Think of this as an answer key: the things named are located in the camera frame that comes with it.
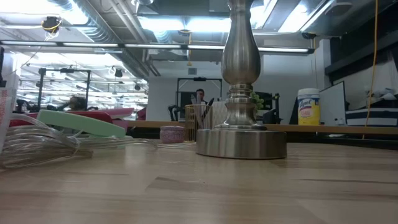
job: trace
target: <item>person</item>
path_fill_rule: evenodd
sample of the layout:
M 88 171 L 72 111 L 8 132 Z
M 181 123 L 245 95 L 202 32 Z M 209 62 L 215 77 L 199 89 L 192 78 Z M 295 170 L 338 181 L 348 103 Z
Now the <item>person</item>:
M 205 102 L 207 105 L 207 101 L 204 100 L 205 97 L 205 91 L 203 89 L 197 89 L 197 95 L 199 94 L 200 101 Z

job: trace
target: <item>small jar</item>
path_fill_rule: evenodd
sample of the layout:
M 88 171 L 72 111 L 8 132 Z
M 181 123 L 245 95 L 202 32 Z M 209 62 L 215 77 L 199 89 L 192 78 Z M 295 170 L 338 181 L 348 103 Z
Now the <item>small jar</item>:
M 183 143 L 184 129 L 180 126 L 162 126 L 160 127 L 160 140 L 165 144 Z

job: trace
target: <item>yellow label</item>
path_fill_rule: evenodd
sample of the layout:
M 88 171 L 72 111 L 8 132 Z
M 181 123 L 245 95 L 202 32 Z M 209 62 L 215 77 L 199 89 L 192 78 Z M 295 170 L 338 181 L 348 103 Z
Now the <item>yellow label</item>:
M 319 98 L 304 98 L 298 100 L 298 124 L 319 125 Z

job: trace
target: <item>wooden tabletop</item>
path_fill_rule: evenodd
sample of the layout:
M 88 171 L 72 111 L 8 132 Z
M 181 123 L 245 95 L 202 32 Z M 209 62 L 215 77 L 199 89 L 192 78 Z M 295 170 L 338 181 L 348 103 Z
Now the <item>wooden tabletop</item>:
M 133 146 L 0 171 L 0 223 L 398 223 L 398 151 L 288 144 L 219 159 Z
M 185 123 L 177 121 L 129 121 L 129 127 L 160 128 L 161 126 L 181 126 Z M 309 126 L 287 124 L 265 124 L 270 131 L 284 132 L 319 132 L 335 134 L 393 134 L 398 135 L 398 128 L 352 127 L 352 126 Z

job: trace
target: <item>whiteboard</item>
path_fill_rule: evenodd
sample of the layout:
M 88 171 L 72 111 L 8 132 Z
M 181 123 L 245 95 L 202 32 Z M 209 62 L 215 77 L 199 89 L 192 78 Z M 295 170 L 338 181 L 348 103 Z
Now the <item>whiteboard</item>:
M 327 126 L 336 126 L 335 118 L 346 123 L 344 81 L 319 92 L 320 121 Z

